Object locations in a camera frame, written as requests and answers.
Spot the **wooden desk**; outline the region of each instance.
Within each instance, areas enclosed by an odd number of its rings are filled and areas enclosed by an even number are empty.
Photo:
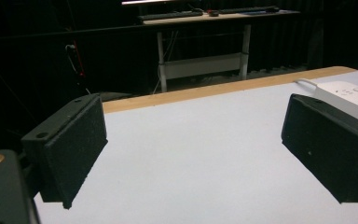
[[[155,95],[147,95],[124,100],[117,100],[103,103],[103,112],[112,113],[123,110],[136,109],[146,106],[163,105],[189,99],[196,99],[205,96],[212,96],[233,91],[244,91],[254,88],[261,88],[273,85],[280,85],[293,82],[297,78],[318,78],[354,72],[356,70],[348,67],[328,67],[310,70],[299,73],[292,73],[274,77],[262,77],[227,84],[213,85],[201,88],[194,88],[184,91],[171,91]]]

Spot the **white tabletop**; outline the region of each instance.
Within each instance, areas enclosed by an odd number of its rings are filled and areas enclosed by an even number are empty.
[[[349,81],[358,72],[314,79]],[[70,210],[42,223],[358,223],[282,145],[284,84],[105,115],[109,143]]]

